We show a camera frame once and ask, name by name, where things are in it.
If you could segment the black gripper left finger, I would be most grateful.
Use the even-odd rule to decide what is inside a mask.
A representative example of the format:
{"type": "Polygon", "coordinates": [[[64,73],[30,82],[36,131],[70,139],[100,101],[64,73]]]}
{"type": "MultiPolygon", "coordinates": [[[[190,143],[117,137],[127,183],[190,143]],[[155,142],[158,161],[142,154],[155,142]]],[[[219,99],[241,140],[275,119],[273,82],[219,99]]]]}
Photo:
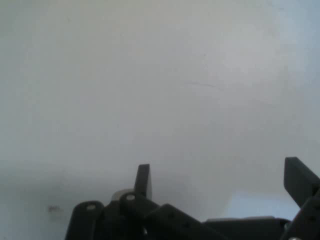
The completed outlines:
{"type": "Polygon", "coordinates": [[[225,236],[170,204],[152,201],[151,168],[140,164],[134,187],[117,192],[108,205],[78,204],[67,240],[223,240],[225,236]]]}

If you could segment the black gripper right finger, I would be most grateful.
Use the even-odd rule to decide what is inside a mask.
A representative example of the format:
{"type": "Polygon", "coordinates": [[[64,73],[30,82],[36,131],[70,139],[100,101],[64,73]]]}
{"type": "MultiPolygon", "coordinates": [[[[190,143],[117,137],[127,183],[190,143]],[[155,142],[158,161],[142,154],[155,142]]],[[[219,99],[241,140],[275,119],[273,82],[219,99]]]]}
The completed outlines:
{"type": "Polygon", "coordinates": [[[320,178],[299,158],[284,160],[285,190],[299,206],[283,240],[318,240],[320,238],[320,178]]]}

